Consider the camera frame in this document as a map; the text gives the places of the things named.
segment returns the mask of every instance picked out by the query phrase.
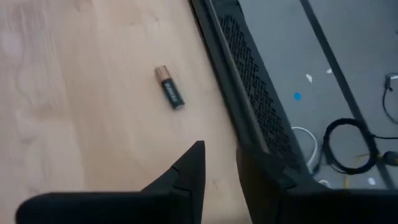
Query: copper battery top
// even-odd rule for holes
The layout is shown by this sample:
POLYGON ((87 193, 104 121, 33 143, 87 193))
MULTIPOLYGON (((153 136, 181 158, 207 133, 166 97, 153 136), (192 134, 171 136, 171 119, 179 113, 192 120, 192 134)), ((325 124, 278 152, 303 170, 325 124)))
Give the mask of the copper battery top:
POLYGON ((155 74, 159 83, 162 83, 164 80, 171 78, 170 72, 165 65, 155 68, 155 74))

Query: wooden floor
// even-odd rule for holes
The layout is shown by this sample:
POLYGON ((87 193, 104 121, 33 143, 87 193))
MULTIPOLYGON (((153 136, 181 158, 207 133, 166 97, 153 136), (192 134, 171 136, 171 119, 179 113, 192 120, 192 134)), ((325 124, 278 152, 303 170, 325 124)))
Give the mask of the wooden floor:
POLYGON ((140 190, 206 142, 204 223, 250 223, 188 0, 0 1, 0 223, 53 191, 140 190), (186 107, 154 75, 168 66, 186 107))

